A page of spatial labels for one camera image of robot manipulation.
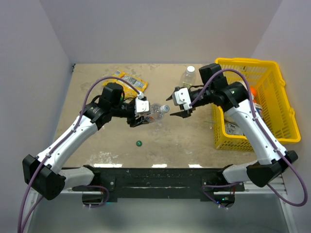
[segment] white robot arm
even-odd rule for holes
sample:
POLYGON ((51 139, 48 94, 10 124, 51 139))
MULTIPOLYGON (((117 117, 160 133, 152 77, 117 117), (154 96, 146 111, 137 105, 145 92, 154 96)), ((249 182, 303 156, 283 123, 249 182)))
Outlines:
POLYGON ((112 117, 127 118, 130 127, 148 124, 144 114, 149 113, 150 104, 143 94, 140 93, 126 103, 120 100, 122 93, 121 85, 109 83, 103 88, 102 94, 85 106, 82 114, 52 145, 36 157, 27 155, 23 160, 25 182, 30 183, 41 164, 42 168, 31 186, 48 200, 54 199, 65 188, 91 184, 96 172, 90 166, 62 170, 65 162, 81 144, 112 117))
POLYGON ((176 87, 167 100, 173 100, 176 106, 180 106, 181 112, 171 115, 187 118, 196 107, 214 103, 237 123, 258 158, 251 163, 225 167, 222 175, 210 180, 209 184, 252 181, 255 185, 264 187, 291 166, 298 159, 297 154, 287 151, 273 136, 254 110, 249 101, 250 94, 244 85, 239 82, 228 84, 219 64, 204 66, 199 71, 204 87, 193 91, 191 88, 176 87))

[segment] white enclosure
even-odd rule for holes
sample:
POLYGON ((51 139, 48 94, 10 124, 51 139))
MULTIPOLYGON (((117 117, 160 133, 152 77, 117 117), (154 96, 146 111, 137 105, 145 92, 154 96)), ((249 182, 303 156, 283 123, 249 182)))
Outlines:
MULTIPOLYGON (((277 61, 302 137, 288 148, 310 193, 310 10, 309 0, 1 0, 1 232, 16 232, 21 161, 52 142, 74 63, 277 61)), ((301 201, 295 176, 284 178, 301 201)), ((292 208, 299 232, 310 209, 292 208)))

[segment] tabletop surface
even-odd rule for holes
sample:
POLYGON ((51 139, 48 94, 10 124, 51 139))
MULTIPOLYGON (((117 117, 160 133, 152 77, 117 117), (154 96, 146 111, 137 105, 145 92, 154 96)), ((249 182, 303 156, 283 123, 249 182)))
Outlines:
MULTIPOLYGON (((196 68, 196 84, 202 84, 198 68, 202 64, 191 64, 196 68)), ((147 81, 145 96, 152 103, 168 104, 170 113, 179 111, 173 101, 165 101, 175 86, 178 86, 186 64, 76 64, 69 85, 64 108, 58 124, 59 137, 76 119, 90 86, 103 76, 123 70, 147 81)), ((101 94, 103 86, 98 84, 91 92, 88 102, 101 94)), ((69 158, 65 166, 122 166, 152 167, 224 167, 242 164, 256 159, 253 152, 217 150, 211 105, 197 108, 192 116, 182 119, 165 117, 155 123, 130 128, 125 118, 113 118, 104 128, 91 136, 69 158)))

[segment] clear plastic bottle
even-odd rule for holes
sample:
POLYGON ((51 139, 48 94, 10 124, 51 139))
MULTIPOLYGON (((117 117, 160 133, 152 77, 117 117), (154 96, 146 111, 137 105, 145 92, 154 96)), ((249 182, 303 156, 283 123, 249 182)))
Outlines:
POLYGON ((181 76, 179 86, 189 88, 194 85, 195 82, 195 68, 188 66, 185 73, 181 76))
POLYGON ((145 121, 151 123, 157 120, 161 120, 164 117, 164 114, 168 113, 170 107, 168 105, 160 105, 154 103, 150 106, 150 114, 145 116, 145 121))

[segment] yellow snack bag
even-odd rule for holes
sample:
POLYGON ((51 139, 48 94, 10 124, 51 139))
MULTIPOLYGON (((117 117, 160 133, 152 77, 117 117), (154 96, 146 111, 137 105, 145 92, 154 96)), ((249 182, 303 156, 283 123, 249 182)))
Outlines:
MULTIPOLYGON (((147 82, 145 82, 144 80, 141 80, 139 78, 136 78, 130 74, 125 73, 122 70, 116 70, 114 72, 114 74, 112 75, 114 77, 118 77, 118 78, 122 78, 126 81, 128 81, 131 85, 133 85, 138 91, 144 91, 148 85, 147 82)), ((115 80, 115 79, 110 79, 107 82, 103 83, 103 86, 106 86, 108 83, 118 83, 121 86, 123 86, 123 90, 125 93, 125 98, 135 98, 137 96, 136 91, 134 91, 132 88, 130 88, 129 85, 127 85, 126 83, 119 81, 119 80, 115 80)))

